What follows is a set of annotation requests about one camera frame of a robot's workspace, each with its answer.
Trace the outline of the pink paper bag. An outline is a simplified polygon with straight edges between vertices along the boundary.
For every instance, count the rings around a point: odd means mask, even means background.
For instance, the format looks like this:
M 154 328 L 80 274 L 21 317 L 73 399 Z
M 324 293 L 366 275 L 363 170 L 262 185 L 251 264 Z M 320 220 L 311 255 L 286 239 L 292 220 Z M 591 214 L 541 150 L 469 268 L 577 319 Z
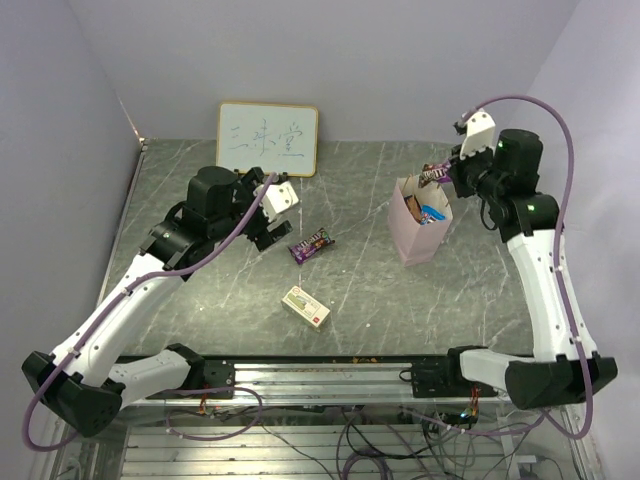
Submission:
M 417 200 L 419 207 L 432 207 L 444 219 L 420 224 L 405 202 L 409 196 Z M 417 176 L 396 179 L 387 221 L 391 238 L 405 267 L 430 261 L 443 243 L 452 220 L 450 201 L 437 183 L 419 188 Z

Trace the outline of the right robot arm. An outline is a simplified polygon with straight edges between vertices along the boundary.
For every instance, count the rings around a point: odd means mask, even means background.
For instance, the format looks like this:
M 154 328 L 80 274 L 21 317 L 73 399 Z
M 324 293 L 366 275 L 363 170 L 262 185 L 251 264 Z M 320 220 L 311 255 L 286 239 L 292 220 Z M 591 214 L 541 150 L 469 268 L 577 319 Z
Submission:
M 464 130 L 452 151 L 449 176 L 460 198 L 476 196 L 515 262 L 533 332 L 533 354 L 499 354 L 463 348 L 459 361 L 440 373 L 450 394 L 465 394 L 476 382 L 506 392 L 519 409 L 541 409 L 586 401 L 618 374 L 603 357 L 579 312 L 566 269 L 564 239 L 555 230 L 560 208 L 538 191 L 543 152 L 539 136 L 521 129 Z

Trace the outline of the blue cookie bar wrapper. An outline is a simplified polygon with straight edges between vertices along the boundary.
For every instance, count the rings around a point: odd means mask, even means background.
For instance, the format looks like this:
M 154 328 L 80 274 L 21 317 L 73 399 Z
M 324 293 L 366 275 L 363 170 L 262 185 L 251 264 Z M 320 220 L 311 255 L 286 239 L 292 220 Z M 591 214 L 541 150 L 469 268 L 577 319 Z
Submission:
M 432 224 L 441 222 L 446 219 L 446 216 L 429 205 L 422 205 L 420 209 L 419 223 L 421 225 Z

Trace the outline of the brown purple M&M's pack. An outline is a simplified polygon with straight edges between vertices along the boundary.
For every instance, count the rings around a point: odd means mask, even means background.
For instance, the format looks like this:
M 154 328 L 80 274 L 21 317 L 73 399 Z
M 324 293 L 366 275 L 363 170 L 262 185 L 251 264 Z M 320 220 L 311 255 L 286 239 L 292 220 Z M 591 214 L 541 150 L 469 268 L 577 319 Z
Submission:
M 431 183 L 451 183 L 449 176 L 450 163 L 425 164 L 418 176 L 418 187 L 424 188 Z

